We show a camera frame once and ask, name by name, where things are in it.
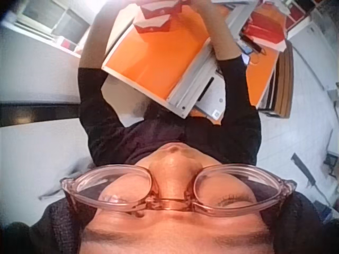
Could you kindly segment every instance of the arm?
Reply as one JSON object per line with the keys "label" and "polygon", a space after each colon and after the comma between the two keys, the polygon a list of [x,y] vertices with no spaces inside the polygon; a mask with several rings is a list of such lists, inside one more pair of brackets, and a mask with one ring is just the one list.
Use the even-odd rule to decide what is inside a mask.
{"label": "arm", "polygon": [[88,35],[78,70],[81,99],[79,118],[88,135],[88,147],[99,166],[120,163],[117,144],[122,139],[123,125],[113,108],[105,101],[101,88],[108,76],[101,70],[114,21],[123,7],[120,0],[109,0],[96,16]]}
{"label": "arm", "polygon": [[217,59],[228,60],[239,57],[242,52],[234,42],[225,18],[220,14],[216,5],[210,0],[192,0],[192,4],[205,23]]}
{"label": "arm", "polygon": [[220,151],[234,163],[255,164],[261,143],[258,112],[251,106],[246,66],[225,18],[210,0],[192,0],[211,37],[226,89],[226,109],[218,139]]}
{"label": "arm", "polygon": [[124,7],[121,2],[109,0],[95,17],[80,59],[80,68],[101,69],[115,19]]}

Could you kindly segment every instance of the cable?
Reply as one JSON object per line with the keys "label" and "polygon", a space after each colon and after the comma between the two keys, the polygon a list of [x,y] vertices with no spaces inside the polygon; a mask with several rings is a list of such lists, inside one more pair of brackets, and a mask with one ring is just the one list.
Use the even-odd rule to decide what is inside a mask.
{"label": "cable", "polygon": [[324,198],[324,200],[326,201],[327,205],[328,205],[329,207],[332,207],[331,204],[330,204],[330,202],[328,201],[328,199],[326,198],[326,196],[324,195],[324,193],[322,193],[322,192],[320,191],[320,189],[318,188],[318,186],[317,186],[316,184],[313,185],[313,186],[316,188],[316,190],[319,192],[319,194]]}

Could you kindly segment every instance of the tiled floor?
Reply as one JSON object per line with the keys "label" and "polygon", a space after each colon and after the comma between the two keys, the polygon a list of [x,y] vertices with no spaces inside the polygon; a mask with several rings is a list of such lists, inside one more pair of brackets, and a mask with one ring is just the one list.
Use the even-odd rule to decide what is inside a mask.
{"label": "tiled floor", "polygon": [[307,178],[291,161],[296,153],[317,181],[327,198],[334,199],[337,181],[323,164],[330,133],[338,125],[333,106],[302,59],[294,52],[295,80],[291,117],[288,120],[260,115],[262,145],[257,165],[298,183],[297,190],[311,201],[324,199],[307,187]]}

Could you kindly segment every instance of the clear plastic glasses frame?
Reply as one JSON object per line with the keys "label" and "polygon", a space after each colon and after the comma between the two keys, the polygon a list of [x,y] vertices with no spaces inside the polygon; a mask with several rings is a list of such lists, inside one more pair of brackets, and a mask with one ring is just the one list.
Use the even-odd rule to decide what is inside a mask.
{"label": "clear plastic glasses frame", "polygon": [[[239,175],[247,178],[259,179],[262,183],[274,188],[276,192],[273,196],[266,200],[237,208],[220,208],[203,204],[197,198],[197,193],[195,191],[197,179],[218,171],[222,172],[223,174]],[[134,173],[148,177],[150,182],[148,194],[135,202],[112,203],[92,199],[83,196],[80,193],[81,190],[84,190],[86,186],[91,186],[91,184],[98,179],[102,179],[106,176],[118,175],[121,173]],[[261,168],[242,164],[217,165],[202,169],[188,184],[186,191],[184,192],[183,199],[160,198],[158,184],[151,172],[146,168],[135,165],[103,166],[85,173],[76,179],[66,178],[60,182],[68,201],[72,202],[73,206],[77,202],[80,202],[82,204],[102,210],[126,212],[129,214],[137,214],[138,211],[142,210],[175,210],[182,212],[197,212],[213,217],[233,217],[262,211],[275,204],[282,204],[283,201],[296,189],[296,183],[293,180],[284,180]]]}

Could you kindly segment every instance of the red and white package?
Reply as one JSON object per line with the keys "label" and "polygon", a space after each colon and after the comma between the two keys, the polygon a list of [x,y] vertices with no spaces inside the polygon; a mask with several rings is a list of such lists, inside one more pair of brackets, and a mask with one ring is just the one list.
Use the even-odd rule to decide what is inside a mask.
{"label": "red and white package", "polygon": [[133,25],[138,33],[168,32],[171,27],[171,16],[167,14],[146,19],[142,11],[139,11],[138,15],[134,18]]}
{"label": "red and white package", "polygon": [[[137,1],[135,1],[135,4],[141,6],[141,5],[144,5],[144,4],[162,2],[162,1],[165,1],[165,0],[137,0]],[[191,0],[179,0],[179,1],[180,1],[181,5],[191,4]]]}
{"label": "red and white package", "polygon": [[243,33],[275,44],[285,40],[282,26],[270,17],[257,12],[252,12],[251,19]]}
{"label": "red and white package", "polygon": [[180,13],[182,4],[180,0],[157,1],[143,4],[140,8],[146,19],[152,19],[162,15]]}

